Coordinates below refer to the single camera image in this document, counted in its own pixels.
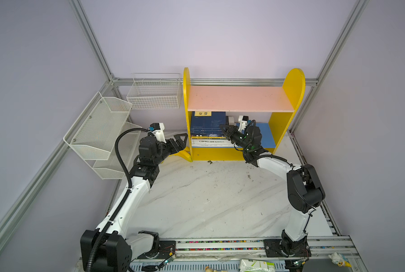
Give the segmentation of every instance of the yellow shelf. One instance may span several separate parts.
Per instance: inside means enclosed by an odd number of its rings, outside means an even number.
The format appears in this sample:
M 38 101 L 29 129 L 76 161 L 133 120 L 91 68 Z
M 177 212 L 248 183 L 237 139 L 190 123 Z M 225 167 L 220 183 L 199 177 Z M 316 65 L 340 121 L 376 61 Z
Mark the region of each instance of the yellow shelf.
M 188 107 L 189 112 L 294 112 L 283 87 L 192 86 Z
M 272 112 L 269 127 L 276 144 L 287 131 L 305 92 L 305 76 L 301 69 L 292 69 L 282 87 L 191 86 L 189 68 L 184 68 L 183 97 L 187 133 L 190 136 L 192 112 Z M 192 160 L 243 160 L 233 148 L 192 148 Z M 275 153 L 276 148 L 268 149 Z

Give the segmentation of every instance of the pink shelf board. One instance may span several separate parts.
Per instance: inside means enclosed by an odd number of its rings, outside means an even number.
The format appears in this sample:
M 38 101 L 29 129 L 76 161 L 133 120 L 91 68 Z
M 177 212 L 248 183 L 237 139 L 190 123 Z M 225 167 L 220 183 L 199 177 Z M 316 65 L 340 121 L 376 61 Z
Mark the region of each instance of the pink shelf board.
M 283 87 L 191 86 L 188 111 L 294 112 Z

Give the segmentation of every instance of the black cable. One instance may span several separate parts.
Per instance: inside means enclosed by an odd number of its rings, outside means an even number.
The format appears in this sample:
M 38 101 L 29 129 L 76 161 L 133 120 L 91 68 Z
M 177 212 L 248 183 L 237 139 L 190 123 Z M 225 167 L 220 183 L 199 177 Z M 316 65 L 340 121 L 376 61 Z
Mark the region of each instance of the black cable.
M 127 200 L 127 198 L 129 197 L 129 194 L 132 192 L 132 179 L 130 177 L 130 173 L 127 170 L 127 167 L 125 166 L 121 155 L 119 154 L 119 150 L 118 150 L 118 143 L 119 140 L 126 135 L 129 132 L 132 131 L 145 131 L 148 132 L 149 130 L 145 129 L 145 128 L 130 128 L 129 130 L 124 131 L 123 133 L 121 133 L 118 138 L 115 141 L 115 153 L 116 153 L 116 157 L 118 158 L 119 164 L 121 165 L 125 176 L 127 177 L 127 183 L 129 188 L 127 189 L 127 192 L 125 192 L 124 197 L 122 198 L 121 202 L 119 203 L 118 207 L 115 209 L 115 211 L 113 212 L 112 216 L 109 218 L 109 221 L 106 223 L 106 225 L 103 227 L 102 231 L 100 232 L 100 234 L 98 235 L 94 245 L 92 246 L 91 249 L 91 253 L 89 254 L 89 258 L 88 258 L 88 264 L 86 267 L 86 272 L 91 272 L 92 270 L 92 265 L 95 262 L 95 256 L 97 254 L 98 248 L 100 247 L 100 245 L 102 245 L 105 241 L 104 237 L 106 235 L 106 231 L 109 229 L 110 225 L 112 224 L 112 221 L 115 219 L 115 217 L 118 215 L 120 209 L 123 207 L 125 201 Z
M 243 151 L 243 149 L 242 149 L 242 150 L 239 150 L 239 149 L 236 148 L 236 143 L 234 143 L 232 146 L 233 146 L 234 149 L 236 149 L 237 151 Z
M 163 150 L 165 149 L 165 148 L 167 148 L 168 146 L 164 143 L 164 142 L 160 142 L 160 154 L 159 155 L 156 155 L 157 157 L 162 157 L 163 156 Z
M 308 214 L 307 223 L 305 224 L 305 227 L 304 227 L 304 230 L 303 230 L 303 232 L 304 232 L 305 234 L 307 234 L 307 232 L 305 231 L 305 229 L 306 229 L 307 226 L 308 226 L 308 222 L 310 221 L 310 217 L 313 217 L 312 213 L 316 210 L 315 207 L 313 207 L 313 206 L 310 206 L 310 207 L 312 207 L 314 210 L 312 210 L 311 213 Z
M 137 155 L 137 156 L 134 158 L 133 166 L 135 166 L 135 165 L 138 163 L 138 159 L 139 159 L 139 155 Z
M 155 272 L 157 271 L 159 268 L 156 265 L 146 265 L 141 267 L 141 270 L 144 272 Z
M 125 176 L 127 177 L 127 182 L 129 183 L 129 189 L 132 187 L 132 177 L 130 176 L 129 171 L 127 170 L 127 167 L 125 166 L 125 163 L 122 161 L 121 155 L 119 154 L 118 143 L 119 143 L 119 140 L 120 140 L 124 135 L 126 135 L 127 133 L 132 132 L 132 131 L 138 131 L 138 130 L 139 130 L 139 131 L 149 132 L 149 130 L 148 130 L 148 129 L 145 129 L 145 128 L 130 128 L 129 130 L 126 130 L 126 131 L 124 131 L 123 133 L 121 133 L 121 135 L 119 135 L 118 138 L 117 138 L 116 141 L 115 141 L 115 153 L 116 153 L 116 157 L 118 158 L 119 164 L 121 165 L 121 167 L 122 167 L 122 169 L 123 169 L 123 171 L 124 171 L 124 173 L 125 173 Z
M 278 160 L 282 160 L 282 161 L 284 161 L 284 162 L 287 162 L 290 166 L 293 165 L 293 164 L 289 163 L 289 162 L 288 162 L 286 159 L 284 159 L 283 157 L 276 156 L 276 155 L 272 155 L 272 154 L 260 155 L 260 156 L 258 156 L 257 158 L 255 158 L 255 159 L 253 159 L 253 160 L 247 161 L 246 163 L 253 163 L 253 162 L 255 162 L 256 160 L 261 159 L 261 158 L 274 158 L 274 159 L 278 159 Z

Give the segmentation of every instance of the white wire basket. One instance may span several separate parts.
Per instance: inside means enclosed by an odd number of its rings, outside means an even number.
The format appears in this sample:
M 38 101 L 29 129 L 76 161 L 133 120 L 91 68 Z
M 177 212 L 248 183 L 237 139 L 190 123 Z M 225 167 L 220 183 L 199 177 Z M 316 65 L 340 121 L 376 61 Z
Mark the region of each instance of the white wire basket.
M 119 134 L 130 128 L 141 128 L 141 126 L 125 122 Z M 119 155 L 121 155 L 122 161 L 125 163 L 127 169 L 129 169 L 136 145 L 139 143 L 140 133 L 140 131 L 132 131 L 119 140 Z M 125 175 L 119 164 L 118 157 L 116 157 L 115 148 L 113 148 L 108 160 L 96 160 L 92 169 L 102 179 L 122 179 Z
M 131 108 L 132 104 L 127 101 L 100 94 L 99 101 L 72 139 L 66 135 L 64 140 L 83 160 L 108 160 Z
M 134 73 L 127 101 L 134 110 L 178 109 L 182 95 L 179 73 Z

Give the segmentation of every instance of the gray panel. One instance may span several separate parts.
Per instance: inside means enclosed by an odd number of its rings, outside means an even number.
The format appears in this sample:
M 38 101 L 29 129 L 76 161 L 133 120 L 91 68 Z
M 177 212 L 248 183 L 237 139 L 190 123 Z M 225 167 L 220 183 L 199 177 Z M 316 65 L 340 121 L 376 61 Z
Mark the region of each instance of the gray panel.
M 0 255 L 0 271 L 74 269 L 80 237 L 105 217 L 114 187 L 115 180 L 101 180 L 69 150 Z
M 349 267 L 338 267 L 333 264 L 330 258 L 320 260 L 309 260 L 304 264 L 302 272 L 352 272 Z
M 104 81 L 67 1 L 0 1 L 0 221 Z
M 295 135 L 368 270 L 404 270 L 405 0 L 369 2 Z

